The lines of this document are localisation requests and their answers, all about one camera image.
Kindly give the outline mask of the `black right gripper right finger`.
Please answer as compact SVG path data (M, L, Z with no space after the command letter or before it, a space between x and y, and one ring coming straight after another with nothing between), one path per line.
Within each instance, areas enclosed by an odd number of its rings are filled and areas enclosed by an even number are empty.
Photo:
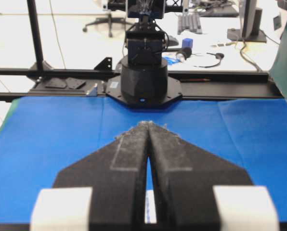
M149 122L158 231L277 231L265 187L247 171Z

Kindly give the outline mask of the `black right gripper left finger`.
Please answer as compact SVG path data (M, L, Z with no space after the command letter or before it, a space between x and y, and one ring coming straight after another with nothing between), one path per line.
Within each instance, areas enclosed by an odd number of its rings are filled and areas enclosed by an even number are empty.
M62 169L39 192L33 231L137 231L144 223L148 123Z

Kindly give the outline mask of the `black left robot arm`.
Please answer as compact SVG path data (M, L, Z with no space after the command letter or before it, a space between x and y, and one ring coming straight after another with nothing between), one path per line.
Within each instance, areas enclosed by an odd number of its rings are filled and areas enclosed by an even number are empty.
M167 34L155 23L165 13L163 0L128 0L128 18L138 22L126 30L128 54L121 59L119 76L108 80L106 94L138 108L155 108L182 97L180 81L169 77L162 52L169 45Z

